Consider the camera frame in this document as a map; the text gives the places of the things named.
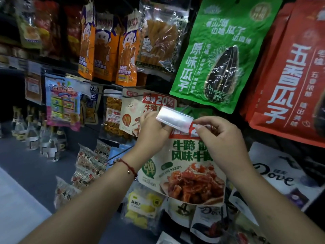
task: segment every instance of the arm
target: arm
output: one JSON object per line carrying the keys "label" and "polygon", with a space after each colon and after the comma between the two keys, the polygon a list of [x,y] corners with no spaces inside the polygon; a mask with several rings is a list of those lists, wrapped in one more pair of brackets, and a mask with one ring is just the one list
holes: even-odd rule
{"label": "arm", "polygon": [[[122,159],[139,171],[163,146],[171,127],[161,127],[155,112],[140,118],[141,132],[136,145]],[[20,244],[98,243],[107,222],[118,209],[134,180],[128,167],[116,163],[81,194],[40,224]]]}
{"label": "arm", "polygon": [[[213,116],[195,122],[213,160],[241,193],[271,243],[324,243],[325,233],[254,169],[235,125]],[[220,134],[215,136],[200,124],[211,124]]]}

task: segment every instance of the red bag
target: red bag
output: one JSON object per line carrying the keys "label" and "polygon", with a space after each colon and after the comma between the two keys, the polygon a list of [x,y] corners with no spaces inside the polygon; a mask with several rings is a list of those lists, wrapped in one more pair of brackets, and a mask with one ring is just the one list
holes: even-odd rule
{"label": "red bag", "polygon": [[324,6],[325,0],[295,4],[250,126],[325,148]]}
{"label": "red bag", "polygon": [[278,54],[279,48],[281,46],[288,19],[290,17],[290,14],[292,12],[292,9],[294,7],[294,3],[287,3],[284,5],[284,7],[279,11],[276,19],[274,20],[274,31],[272,40],[270,41],[270,44],[268,46],[268,51],[266,56],[263,55],[264,61],[262,64],[262,68],[258,68],[256,74],[257,74],[257,80],[256,80],[256,86],[254,88],[254,91],[249,93],[251,96],[248,96],[248,99],[246,100],[246,103],[248,104],[245,120],[247,122],[250,122],[255,107],[259,101],[260,95],[262,94],[265,82],[266,82],[266,75],[270,71],[274,60]]}

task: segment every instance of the person's right hand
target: person's right hand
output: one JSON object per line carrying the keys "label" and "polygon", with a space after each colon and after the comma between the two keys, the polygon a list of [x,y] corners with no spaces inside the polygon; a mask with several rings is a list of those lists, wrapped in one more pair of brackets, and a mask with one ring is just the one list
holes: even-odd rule
{"label": "person's right hand", "polygon": [[[242,132],[236,125],[218,116],[204,116],[196,119],[194,123],[197,124],[197,134],[205,143],[214,162],[230,180],[254,170]],[[214,135],[202,126],[207,124],[217,128],[219,135]]]}

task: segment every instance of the bracelet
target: bracelet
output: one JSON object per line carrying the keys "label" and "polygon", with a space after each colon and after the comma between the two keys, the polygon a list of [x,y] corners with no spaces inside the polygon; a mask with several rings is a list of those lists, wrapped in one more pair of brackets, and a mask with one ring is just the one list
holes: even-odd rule
{"label": "bracelet", "polygon": [[127,166],[127,168],[129,169],[129,170],[127,171],[127,173],[130,174],[130,173],[131,173],[130,171],[132,171],[132,173],[134,174],[134,179],[136,179],[136,177],[138,176],[138,174],[136,173],[136,171],[134,170],[134,168],[132,168],[130,165],[128,165],[128,164],[127,164],[125,161],[123,161],[121,158],[118,158],[116,162],[117,162],[117,163],[118,163],[118,162],[122,162],[122,163],[124,163],[124,164]]}

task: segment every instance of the green sunflower seed bag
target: green sunflower seed bag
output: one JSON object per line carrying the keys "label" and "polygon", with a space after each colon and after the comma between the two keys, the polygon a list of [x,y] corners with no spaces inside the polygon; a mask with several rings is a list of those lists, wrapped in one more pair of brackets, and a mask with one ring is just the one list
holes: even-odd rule
{"label": "green sunflower seed bag", "polygon": [[170,94],[233,113],[282,0],[203,0]]}

